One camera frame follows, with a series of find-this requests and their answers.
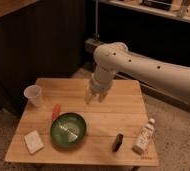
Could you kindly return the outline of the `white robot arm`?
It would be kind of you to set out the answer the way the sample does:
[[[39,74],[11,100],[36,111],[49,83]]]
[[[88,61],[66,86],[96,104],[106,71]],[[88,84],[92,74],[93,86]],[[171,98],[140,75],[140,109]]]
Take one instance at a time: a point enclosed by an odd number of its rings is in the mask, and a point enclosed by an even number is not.
[[[122,72],[190,106],[190,67],[134,56],[122,42],[96,46],[93,58],[96,67],[85,93],[87,104],[96,95],[103,101],[115,75]]]

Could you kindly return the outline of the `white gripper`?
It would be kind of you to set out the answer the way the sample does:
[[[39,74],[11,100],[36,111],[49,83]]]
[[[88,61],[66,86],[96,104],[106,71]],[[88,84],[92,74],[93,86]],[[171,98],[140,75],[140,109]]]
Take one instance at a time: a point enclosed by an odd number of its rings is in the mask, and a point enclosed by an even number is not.
[[[94,98],[94,94],[99,95],[98,98],[99,102],[104,101],[111,86],[112,86],[111,81],[106,83],[100,82],[95,78],[94,75],[92,75],[89,81],[90,89],[87,89],[85,93],[85,102],[89,104],[91,100]]]

